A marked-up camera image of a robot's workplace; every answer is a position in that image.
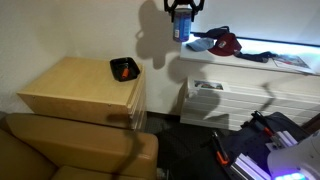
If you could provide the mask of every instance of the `brown leather couch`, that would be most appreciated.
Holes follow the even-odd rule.
[[[9,114],[0,127],[0,179],[156,179],[152,134],[34,114]]]

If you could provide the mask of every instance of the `red cap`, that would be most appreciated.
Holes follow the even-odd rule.
[[[236,35],[227,33],[217,40],[213,48],[208,49],[212,54],[218,56],[230,56],[236,51],[240,51],[242,46],[238,42]]]

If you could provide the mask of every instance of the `couch armrest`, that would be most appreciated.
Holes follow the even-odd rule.
[[[33,114],[10,114],[6,124],[57,166],[156,177],[158,140],[152,134]]]

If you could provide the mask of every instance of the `black tray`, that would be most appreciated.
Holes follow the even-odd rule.
[[[134,60],[130,57],[113,59],[110,61],[110,66],[113,77],[120,82],[136,79],[140,74],[140,70],[136,62],[134,62]],[[123,78],[122,73],[125,68],[129,69],[129,73],[126,78]]]

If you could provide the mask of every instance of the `white radiator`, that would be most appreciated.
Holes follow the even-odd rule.
[[[302,125],[320,113],[320,98],[189,77],[181,123],[239,130],[255,110],[263,115],[278,111]]]

